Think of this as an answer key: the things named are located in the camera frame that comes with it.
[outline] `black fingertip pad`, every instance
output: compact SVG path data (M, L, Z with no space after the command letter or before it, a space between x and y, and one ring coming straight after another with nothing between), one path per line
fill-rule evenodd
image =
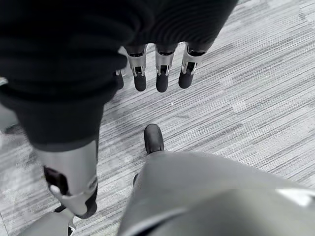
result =
M183 74L183 72L181 71L181 74L178 80L178 85L182 89L187 89L192 83L192 78L193 78L193 75L190 73L190 70L187 70L186 74Z
M134 77L134 86L139 92L143 92L147 87L146 76L138 74L136 77Z
M161 75L157 74L157 90L159 92L165 92L168 87L168 75L165 72L161 72Z
M117 88L118 89L122 89L124 87L124 79L123 79L123 75L120 72L119 75L117 75L116 73L114 73L114 78L117 81Z

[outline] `metal joint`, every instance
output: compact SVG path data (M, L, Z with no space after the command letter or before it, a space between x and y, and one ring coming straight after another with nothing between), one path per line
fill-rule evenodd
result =
M137 77L137 70L136 70L137 67L140 67L141 76L145 75L145 72L146 72L146 50L147 50L147 45L144 48L143 55L141 55L139 57L132 57L129 54L127 55L128 60L129 60L129 64L130 64L130 68L132 70L134 77Z
M188 63L191 62L191 63L194 63L193 69L191 71L191 75L193 75L196 71L197 66L201 64L204 55L201 55L198 57L194 57L190 55L188 53L188 46L189 46L188 43L186 43L186 47L185 47L184 55L183 55L183 62L182 62L182 72L183 74L186 74Z
M169 75L169 71L172 67L172 62L174 58L174 53L170 55L161 55L158 52L158 49L156 47L156 68L157 68L157 74L161 75L161 66L166 66L166 73L165 75Z

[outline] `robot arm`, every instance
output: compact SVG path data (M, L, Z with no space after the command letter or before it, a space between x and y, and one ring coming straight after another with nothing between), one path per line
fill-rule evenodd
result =
M96 211L97 144L103 105L123 85L127 59L146 88L145 45L156 44L157 89L167 89L174 51L187 42L179 85L188 88L201 57L236 0L0 2L0 102L12 109L42 161L52 194L72 213Z

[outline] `robotic finger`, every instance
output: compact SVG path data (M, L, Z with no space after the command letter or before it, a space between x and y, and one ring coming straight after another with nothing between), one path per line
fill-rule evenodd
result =
M178 84L182 89L187 89L191 85L196 68L200 66L204 55L211 45L212 43L186 43L182 61L182 70L178 80Z
M157 90L165 92L177 44L156 44Z
M97 210L96 141L72 150L51 150L36 149L50 192L77 217L91 217Z
M116 70L113 73L114 78L117 80L118 89L122 89L124 87L123 74L121 70Z
M146 49L147 44L140 46L125 46L128 60L134 77L134 85L139 92L147 87L146 81Z

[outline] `gray carpet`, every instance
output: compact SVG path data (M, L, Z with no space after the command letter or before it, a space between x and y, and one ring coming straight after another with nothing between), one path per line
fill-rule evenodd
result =
M115 234L151 122L161 127L167 150L219 154L315 187L314 1L240 1L187 90L178 86L183 48L166 93L155 88L149 45L146 91L137 92L127 74L124 89L105 105L99 210L75 220L75 235ZM58 205L23 133L14 133L0 135L1 236L16 235Z

